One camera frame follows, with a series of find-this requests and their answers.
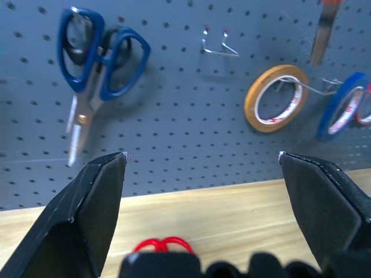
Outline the grey metal pegboard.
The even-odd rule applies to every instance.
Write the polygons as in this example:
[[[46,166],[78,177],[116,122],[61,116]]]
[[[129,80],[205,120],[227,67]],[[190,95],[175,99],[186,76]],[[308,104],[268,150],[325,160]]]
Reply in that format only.
[[[151,54],[136,85],[99,110],[68,167],[74,92],[57,63],[57,36],[72,6],[99,12],[107,27],[133,28]],[[276,65],[298,66],[318,90],[322,78],[371,74],[371,0],[344,0],[314,70],[321,10],[321,0],[0,0],[0,211],[47,204],[86,162],[118,151],[129,155],[126,196],[279,179],[281,150],[345,170],[371,167],[371,127],[317,139],[329,97],[309,93],[299,114],[271,134],[244,116],[248,88]],[[226,29],[241,56],[201,53],[204,25],[209,48],[220,48]]]

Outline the blue handled scissors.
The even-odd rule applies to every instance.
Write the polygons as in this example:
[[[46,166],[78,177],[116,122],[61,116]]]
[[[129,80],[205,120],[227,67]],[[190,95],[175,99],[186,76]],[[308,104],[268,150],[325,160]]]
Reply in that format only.
[[[123,68],[137,41],[143,55],[133,77],[120,89],[111,87],[114,72]],[[147,65],[151,47],[130,27],[105,28],[103,16],[95,11],[70,7],[61,14],[57,57],[60,71],[74,91],[66,132],[70,135],[68,167],[83,151],[95,114],[136,84]]]

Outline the silver double prong pegboard hook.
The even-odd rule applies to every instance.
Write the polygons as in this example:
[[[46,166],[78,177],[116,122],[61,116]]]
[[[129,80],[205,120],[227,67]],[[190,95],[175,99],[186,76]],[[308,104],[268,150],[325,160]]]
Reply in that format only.
[[[220,41],[219,49],[211,49],[208,47],[208,37],[210,33],[210,27],[204,25],[201,38],[201,53],[217,55],[220,57],[240,57],[240,53],[233,49],[227,44],[229,37],[229,30],[224,29],[222,32],[222,37]]]

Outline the blue tape roll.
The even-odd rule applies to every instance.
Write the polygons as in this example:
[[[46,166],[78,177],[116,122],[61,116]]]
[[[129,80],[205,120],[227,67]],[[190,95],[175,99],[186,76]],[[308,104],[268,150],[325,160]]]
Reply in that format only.
[[[318,140],[330,141],[350,124],[365,98],[369,83],[369,75],[356,72],[340,85],[324,110],[317,131]]]

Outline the red handled scissors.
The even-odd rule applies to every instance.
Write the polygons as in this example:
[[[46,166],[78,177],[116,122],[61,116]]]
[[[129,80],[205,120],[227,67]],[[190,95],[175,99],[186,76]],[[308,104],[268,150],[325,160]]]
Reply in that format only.
[[[169,252],[168,244],[176,244],[185,249],[188,253],[194,253],[191,245],[184,239],[177,236],[170,236],[163,239],[145,239],[141,241],[132,251],[137,253],[146,247],[153,247],[153,251],[156,253],[166,253]]]

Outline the yellow tape roll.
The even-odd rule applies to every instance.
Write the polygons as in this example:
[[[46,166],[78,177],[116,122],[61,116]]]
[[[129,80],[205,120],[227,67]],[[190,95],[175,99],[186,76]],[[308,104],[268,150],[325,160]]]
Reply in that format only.
[[[283,78],[295,84],[293,97],[280,114],[270,119],[263,119],[259,114],[259,104],[268,88]],[[304,107],[308,96],[306,85],[308,85],[307,75],[295,65],[282,64],[268,69],[253,82],[247,92],[243,106],[246,120],[262,133],[272,133],[285,127]]]

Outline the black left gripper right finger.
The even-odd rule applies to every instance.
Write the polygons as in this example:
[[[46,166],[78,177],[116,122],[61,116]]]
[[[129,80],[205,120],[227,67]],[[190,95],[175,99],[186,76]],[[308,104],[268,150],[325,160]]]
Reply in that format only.
[[[371,197],[327,160],[280,152],[296,221],[318,265],[347,250],[371,250]]]

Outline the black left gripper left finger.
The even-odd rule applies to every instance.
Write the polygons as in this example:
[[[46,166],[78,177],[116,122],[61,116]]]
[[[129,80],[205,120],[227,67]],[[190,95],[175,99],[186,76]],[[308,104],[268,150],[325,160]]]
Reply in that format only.
[[[117,225],[127,154],[85,164],[44,208],[0,278],[99,278]]]

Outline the orange handled metal tool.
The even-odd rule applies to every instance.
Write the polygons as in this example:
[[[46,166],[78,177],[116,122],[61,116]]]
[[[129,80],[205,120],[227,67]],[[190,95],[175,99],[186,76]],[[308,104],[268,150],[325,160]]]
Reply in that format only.
[[[311,62],[317,70],[327,51],[334,21],[344,0],[322,0],[323,8],[318,20],[315,38],[311,49]]]

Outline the red tape roll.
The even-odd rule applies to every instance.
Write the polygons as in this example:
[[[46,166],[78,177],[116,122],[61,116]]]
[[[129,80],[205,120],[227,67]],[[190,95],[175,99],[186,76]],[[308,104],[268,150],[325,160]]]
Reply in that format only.
[[[363,92],[362,100],[357,108],[354,116],[354,121],[357,126],[371,125],[371,83]]]

